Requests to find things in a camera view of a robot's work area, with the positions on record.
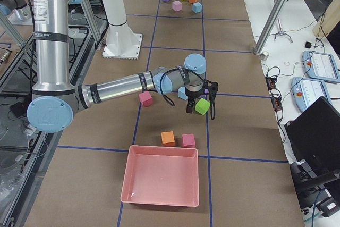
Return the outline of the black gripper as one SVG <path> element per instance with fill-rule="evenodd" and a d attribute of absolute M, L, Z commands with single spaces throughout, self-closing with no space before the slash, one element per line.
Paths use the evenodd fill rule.
<path fill-rule="evenodd" d="M 187 91 L 186 95 L 188 96 L 186 112 L 193 113 L 193 108 L 196 104 L 196 99 L 198 98 L 198 92 Z"/>

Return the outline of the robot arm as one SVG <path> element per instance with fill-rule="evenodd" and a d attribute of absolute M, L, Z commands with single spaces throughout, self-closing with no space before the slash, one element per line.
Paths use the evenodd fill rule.
<path fill-rule="evenodd" d="M 74 86 L 69 78 L 68 8 L 72 0 L 33 0 L 34 39 L 37 50 L 38 80 L 32 88 L 27 109 L 29 122 L 38 130 L 56 133 L 67 128 L 74 116 L 107 100 L 156 89 L 165 96 L 184 87 L 187 112 L 208 88 L 203 78 L 206 60 L 190 54 L 184 64 L 159 67 L 105 83 Z"/>

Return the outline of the third robot arm grey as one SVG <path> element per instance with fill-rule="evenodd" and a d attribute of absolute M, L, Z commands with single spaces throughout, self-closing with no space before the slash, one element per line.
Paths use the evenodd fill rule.
<path fill-rule="evenodd" d="M 21 21 L 27 19 L 30 15 L 26 0 L 1 0 L 1 12 L 5 16 L 14 13 Z"/>

